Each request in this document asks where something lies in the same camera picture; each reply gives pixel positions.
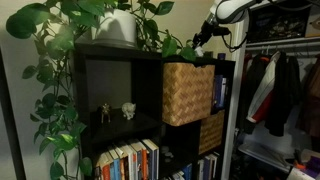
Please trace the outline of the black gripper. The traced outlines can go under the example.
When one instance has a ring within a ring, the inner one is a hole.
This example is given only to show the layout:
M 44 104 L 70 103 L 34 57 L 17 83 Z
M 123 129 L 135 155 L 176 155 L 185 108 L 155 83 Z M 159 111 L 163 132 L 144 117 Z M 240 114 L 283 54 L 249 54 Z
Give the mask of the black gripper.
M 207 43 L 212 36 L 224 36 L 229 34 L 230 30 L 227 27 L 211 25 L 207 22 L 204 22 L 201 27 L 201 31 L 196 33 L 192 40 L 192 48 L 194 49 L 196 56 L 204 56 L 202 46 Z

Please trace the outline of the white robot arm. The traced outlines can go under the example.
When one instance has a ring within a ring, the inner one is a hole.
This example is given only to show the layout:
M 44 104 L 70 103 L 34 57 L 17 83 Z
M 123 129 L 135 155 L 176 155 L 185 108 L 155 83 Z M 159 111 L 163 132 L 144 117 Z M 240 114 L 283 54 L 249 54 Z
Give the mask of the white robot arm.
M 250 12 L 250 8 L 261 4 L 265 0 L 215 0 L 209 9 L 209 14 L 204 20 L 201 31 L 194 35 L 192 48 L 197 57 L 204 55 L 202 46 L 208 42 L 212 36 L 228 35 L 230 31 L 220 24 L 233 24 L 244 20 Z M 320 6 L 319 0 L 303 0 L 303 5 L 297 7 L 281 6 L 282 1 L 289 0 L 267 0 L 273 6 L 285 11 L 301 11 L 312 5 Z

